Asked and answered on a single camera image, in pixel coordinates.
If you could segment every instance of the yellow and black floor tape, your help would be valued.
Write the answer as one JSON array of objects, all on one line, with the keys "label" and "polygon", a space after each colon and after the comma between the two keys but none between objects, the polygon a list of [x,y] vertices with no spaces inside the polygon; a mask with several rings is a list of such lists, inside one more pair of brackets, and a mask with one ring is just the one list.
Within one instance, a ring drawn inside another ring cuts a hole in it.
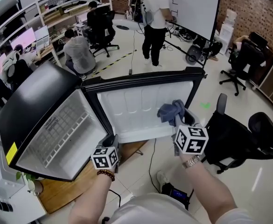
[{"label": "yellow and black floor tape", "polygon": [[99,73],[102,72],[103,70],[106,70],[107,68],[111,67],[112,65],[114,65],[114,64],[117,63],[117,62],[119,62],[119,61],[122,60],[123,58],[125,58],[125,57],[127,57],[127,56],[130,56],[130,55],[132,55],[132,54],[133,54],[133,52],[130,52],[130,53],[128,53],[128,54],[122,56],[120,59],[118,59],[118,60],[116,60],[115,62],[109,64],[109,65],[106,66],[105,68],[101,69],[100,71],[97,71],[97,72],[96,72],[95,74],[93,74],[91,77],[93,78],[95,75],[99,74]]}]

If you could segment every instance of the whiteboard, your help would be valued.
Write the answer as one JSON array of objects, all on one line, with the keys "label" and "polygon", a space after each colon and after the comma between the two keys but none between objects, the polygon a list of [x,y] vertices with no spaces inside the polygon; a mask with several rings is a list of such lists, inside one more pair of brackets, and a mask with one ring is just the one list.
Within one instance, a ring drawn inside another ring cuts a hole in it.
[{"label": "whiteboard", "polygon": [[170,0],[177,24],[210,40],[219,0]]}]

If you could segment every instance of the wire shelf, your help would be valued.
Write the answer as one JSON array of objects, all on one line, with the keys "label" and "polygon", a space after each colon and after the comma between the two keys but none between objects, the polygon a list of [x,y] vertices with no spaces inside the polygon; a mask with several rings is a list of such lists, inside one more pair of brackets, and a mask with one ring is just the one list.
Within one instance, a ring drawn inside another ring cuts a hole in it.
[{"label": "wire shelf", "polygon": [[47,120],[42,132],[29,147],[45,168],[88,116],[80,103],[68,101],[60,111]]}]

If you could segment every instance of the yellow sticker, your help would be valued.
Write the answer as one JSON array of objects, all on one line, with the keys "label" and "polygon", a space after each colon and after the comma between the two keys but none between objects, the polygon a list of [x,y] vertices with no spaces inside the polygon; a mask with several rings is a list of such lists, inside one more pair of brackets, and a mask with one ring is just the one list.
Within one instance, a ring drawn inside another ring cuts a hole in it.
[{"label": "yellow sticker", "polygon": [[10,165],[12,159],[14,158],[15,154],[17,153],[17,150],[18,149],[17,149],[16,144],[14,142],[13,145],[11,146],[9,152],[6,155],[8,165]]}]

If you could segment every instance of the metal watch band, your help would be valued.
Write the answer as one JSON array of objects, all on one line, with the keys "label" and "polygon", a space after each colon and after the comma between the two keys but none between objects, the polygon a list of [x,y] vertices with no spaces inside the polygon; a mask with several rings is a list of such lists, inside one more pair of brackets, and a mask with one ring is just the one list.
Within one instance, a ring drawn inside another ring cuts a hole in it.
[{"label": "metal watch band", "polygon": [[189,159],[188,161],[182,163],[184,168],[190,168],[191,166],[195,165],[201,159],[198,155],[194,156],[193,158]]}]

